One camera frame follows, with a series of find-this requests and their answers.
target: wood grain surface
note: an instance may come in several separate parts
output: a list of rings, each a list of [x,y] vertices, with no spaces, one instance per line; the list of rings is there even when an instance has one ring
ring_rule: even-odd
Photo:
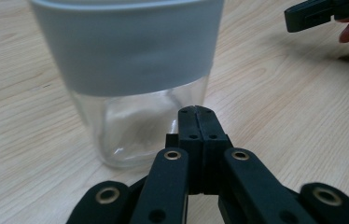
[[[295,0],[228,0],[205,106],[232,143],[287,187],[323,182],[349,195],[349,44],[334,21],[289,34]],[[26,1],[0,1],[0,223],[65,223],[107,179],[146,167],[96,158]],[[188,223],[223,223],[215,196],[192,196]]]

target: clear glass jar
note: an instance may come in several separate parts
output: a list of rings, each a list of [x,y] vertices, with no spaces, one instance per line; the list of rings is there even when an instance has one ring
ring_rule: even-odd
[[[153,160],[165,135],[177,132],[177,111],[201,105],[208,76],[164,91],[120,97],[96,97],[70,91],[100,159],[127,167]]]

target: gray jar lid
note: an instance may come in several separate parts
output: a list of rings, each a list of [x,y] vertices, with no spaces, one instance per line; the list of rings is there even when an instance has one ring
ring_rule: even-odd
[[[66,87],[124,96],[210,73],[223,0],[31,0]]]

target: screw hole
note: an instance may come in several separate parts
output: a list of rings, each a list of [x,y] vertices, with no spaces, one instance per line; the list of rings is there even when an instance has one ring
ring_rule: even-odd
[[[119,190],[114,187],[110,187],[99,190],[95,199],[100,204],[108,204],[115,202],[118,197]]]
[[[341,198],[330,189],[315,188],[313,194],[320,202],[331,205],[339,206],[342,204]]]
[[[250,157],[247,153],[242,151],[234,151],[232,152],[232,157],[238,161],[247,161]]]
[[[166,214],[164,211],[157,209],[154,211],[151,211],[148,218],[150,219],[150,221],[152,221],[153,223],[160,223],[163,220],[165,220],[166,218]]]
[[[167,151],[164,154],[164,157],[170,161],[175,161],[175,160],[180,159],[181,153],[178,151]]]
[[[297,224],[299,223],[299,220],[297,217],[288,211],[282,211],[279,213],[279,217],[287,224]]]

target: wooden table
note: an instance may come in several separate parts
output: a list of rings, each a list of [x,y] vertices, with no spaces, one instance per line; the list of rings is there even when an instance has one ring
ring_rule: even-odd
[[[299,1],[226,1],[205,106],[232,143],[298,191],[324,182],[349,195],[349,44],[343,24],[296,34]],[[0,1],[0,223],[64,223],[82,195],[148,167],[102,165],[26,1]],[[214,196],[189,199],[188,223],[222,223]]]

